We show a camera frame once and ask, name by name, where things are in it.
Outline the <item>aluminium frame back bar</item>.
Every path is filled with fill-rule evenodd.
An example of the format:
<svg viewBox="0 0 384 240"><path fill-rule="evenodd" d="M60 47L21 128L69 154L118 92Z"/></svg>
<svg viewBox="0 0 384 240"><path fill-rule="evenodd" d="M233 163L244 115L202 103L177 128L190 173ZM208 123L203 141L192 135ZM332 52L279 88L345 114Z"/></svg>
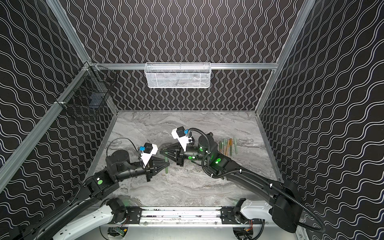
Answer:
<svg viewBox="0 0 384 240"><path fill-rule="evenodd" d="M91 64L91 66L106 68L110 70L139 70L143 71L147 67L159 67L167 69L176 69L181 67L186 69L187 67L193 69L211 68L211 70L276 70L278 68L277 63L145 63L145 64Z"/></svg>

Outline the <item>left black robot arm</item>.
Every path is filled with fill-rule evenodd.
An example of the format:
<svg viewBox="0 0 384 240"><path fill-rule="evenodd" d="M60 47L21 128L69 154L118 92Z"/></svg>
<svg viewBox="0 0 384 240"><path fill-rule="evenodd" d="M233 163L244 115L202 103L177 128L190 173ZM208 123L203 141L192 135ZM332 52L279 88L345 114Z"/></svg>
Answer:
<svg viewBox="0 0 384 240"><path fill-rule="evenodd" d="M106 167L85 180L77 193L52 213L27 227L10 230L12 240L73 240L86 232L110 222L125 224L135 221L119 198L107 203L82 218L78 215L117 190L119 183L130 178L145 176L147 181L170 164L150 157L146 166L131 162L125 150L115 151L106 158Z"/></svg>

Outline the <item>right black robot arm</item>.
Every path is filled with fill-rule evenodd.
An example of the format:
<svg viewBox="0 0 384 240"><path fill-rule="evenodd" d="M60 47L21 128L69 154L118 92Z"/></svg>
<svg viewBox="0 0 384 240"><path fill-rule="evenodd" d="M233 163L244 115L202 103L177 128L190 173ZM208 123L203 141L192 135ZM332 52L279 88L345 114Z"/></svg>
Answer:
<svg viewBox="0 0 384 240"><path fill-rule="evenodd" d="M323 233L324 222L302 203L294 183L274 181L256 174L219 151L212 133L195 142L191 134L163 147L160 154L183 166L185 160L200 161L203 172L213 179L226 179L260 196L269 206L268 214L281 229L294 233L297 227Z"/></svg>

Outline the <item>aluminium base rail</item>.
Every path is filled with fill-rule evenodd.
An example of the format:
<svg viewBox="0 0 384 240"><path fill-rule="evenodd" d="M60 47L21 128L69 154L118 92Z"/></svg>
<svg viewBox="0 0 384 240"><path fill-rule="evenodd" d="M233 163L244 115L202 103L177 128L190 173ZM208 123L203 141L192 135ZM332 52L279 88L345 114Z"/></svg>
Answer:
<svg viewBox="0 0 384 240"><path fill-rule="evenodd" d="M81 217L70 224L79 224L86 230L99 226L117 227L246 227L262 221L276 227L269 210L261 201L245 201L244 207L127 207L122 219L116 217L109 206Z"/></svg>

